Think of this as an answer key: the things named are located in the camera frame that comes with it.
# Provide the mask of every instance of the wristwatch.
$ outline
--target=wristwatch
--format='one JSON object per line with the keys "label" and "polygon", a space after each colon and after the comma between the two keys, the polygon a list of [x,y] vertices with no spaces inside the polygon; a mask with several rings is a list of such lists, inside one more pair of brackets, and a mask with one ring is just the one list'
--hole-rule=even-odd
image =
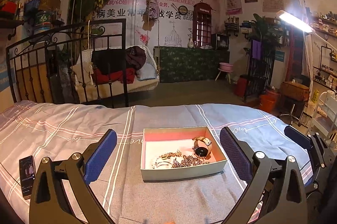
{"label": "wristwatch", "polygon": [[[195,138],[192,138],[192,140],[194,140],[194,147],[193,147],[194,154],[198,158],[207,158],[210,155],[211,150],[212,150],[212,142],[206,137],[195,137]],[[200,147],[198,145],[199,140],[205,143],[207,148]]]}

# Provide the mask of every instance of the watch face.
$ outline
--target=watch face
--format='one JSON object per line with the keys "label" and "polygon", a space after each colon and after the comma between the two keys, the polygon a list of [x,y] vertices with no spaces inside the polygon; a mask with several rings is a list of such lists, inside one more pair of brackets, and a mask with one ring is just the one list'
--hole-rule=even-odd
{"label": "watch face", "polygon": [[205,158],[208,154],[208,149],[205,147],[198,147],[194,150],[196,156]]}
{"label": "watch face", "polygon": [[186,15],[186,14],[187,14],[187,11],[188,11],[188,9],[187,9],[186,6],[181,5],[181,6],[179,6],[179,8],[178,8],[178,12],[179,12],[179,14],[181,14],[181,15]]}

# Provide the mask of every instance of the jewelry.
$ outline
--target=jewelry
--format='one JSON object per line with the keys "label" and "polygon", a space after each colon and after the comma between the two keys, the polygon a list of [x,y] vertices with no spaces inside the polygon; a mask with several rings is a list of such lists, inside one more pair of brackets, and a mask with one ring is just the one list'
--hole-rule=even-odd
{"label": "jewelry", "polygon": [[158,168],[159,166],[161,165],[168,165],[168,164],[162,164],[162,163],[168,163],[168,164],[171,164],[171,162],[168,162],[168,161],[161,161],[161,162],[155,162],[154,165],[152,165],[152,168],[154,169],[154,167]]}
{"label": "jewelry", "polygon": [[172,168],[180,168],[180,167],[190,167],[190,166],[197,166],[197,165],[204,165],[210,162],[204,161],[204,159],[195,158],[194,156],[185,156],[183,155],[183,160],[181,163],[177,161],[175,158],[172,163]]}
{"label": "jewelry", "polygon": [[[194,147],[193,147],[193,151],[194,151],[194,154],[198,157],[198,158],[207,158],[210,153],[211,153],[211,150],[212,150],[212,142],[206,138],[206,137],[195,137],[195,138],[192,138],[192,140],[194,140]],[[198,141],[201,141],[203,143],[206,144],[207,148],[205,147],[200,147],[198,145]]]}
{"label": "jewelry", "polygon": [[159,158],[166,160],[166,159],[171,158],[171,157],[181,157],[181,155],[182,155],[181,151],[177,150],[176,153],[164,153]]}
{"label": "jewelry", "polygon": [[[169,161],[165,161],[167,159],[170,159],[171,157],[175,157],[175,159],[173,160],[172,163],[169,162]],[[180,163],[178,162],[177,157],[183,157],[183,159],[181,160]],[[210,162],[205,161],[204,158],[201,158],[201,157],[186,156],[186,155],[182,154],[181,151],[177,150],[176,153],[165,153],[165,154],[162,154],[161,156],[159,156],[156,159],[156,162],[152,165],[152,168],[154,169],[154,168],[158,168],[161,165],[168,165],[168,164],[163,164],[163,163],[171,164],[172,168],[180,168],[180,167],[190,167],[190,166],[204,165],[204,164],[208,164]]]}
{"label": "jewelry", "polygon": [[161,156],[159,156],[158,158],[156,158],[156,162],[154,163],[154,165],[152,165],[152,168],[154,169],[155,167],[158,168],[158,165],[162,162],[166,162],[166,163],[169,163],[169,164],[172,164],[171,162],[169,161],[159,161],[158,160],[161,158],[162,160],[167,160],[167,159],[170,159],[171,157],[181,157],[181,151],[177,150],[176,153],[164,153],[162,154]]}

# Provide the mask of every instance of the clothes pile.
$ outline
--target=clothes pile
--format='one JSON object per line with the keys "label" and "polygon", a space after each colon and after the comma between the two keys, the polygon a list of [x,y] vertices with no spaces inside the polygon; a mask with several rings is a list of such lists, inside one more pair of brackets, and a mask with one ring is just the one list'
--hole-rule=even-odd
{"label": "clothes pile", "polygon": [[139,46],[123,50],[106,49],[92,52],[91,62],[96,66],[92,73],[95,84],[105,84],[109,81],[123,83],[123,60],[125,59],[126,82],[134,82],[136,71],[143,67],[146,61],[145,51]]}

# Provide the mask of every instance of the lamp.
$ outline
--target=lamp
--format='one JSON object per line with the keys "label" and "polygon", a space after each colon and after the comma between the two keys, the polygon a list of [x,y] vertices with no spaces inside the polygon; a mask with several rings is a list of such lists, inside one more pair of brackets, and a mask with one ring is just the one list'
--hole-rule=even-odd
{"label": "lamp", "polygon": [[307,23],[305,23],[304,21],[301,21],[300,19],[298,19],[297,17],[287,13],[286,11],[278,11],[276,14],[281,20],[295,26],[296,28],[302,30],[303,32],[306,32],[308,34],[312,34],[316,37],[318,37],[319,39],[323,40],[325,43],[329,44],[334,50],[335,52],[337,52],[337,49],[331,44],[328,43],[328,41],[326,41],[324,38],[320,37],[316,31],[314,29],[312,29],[310,27],[310,25],[308,25]]}

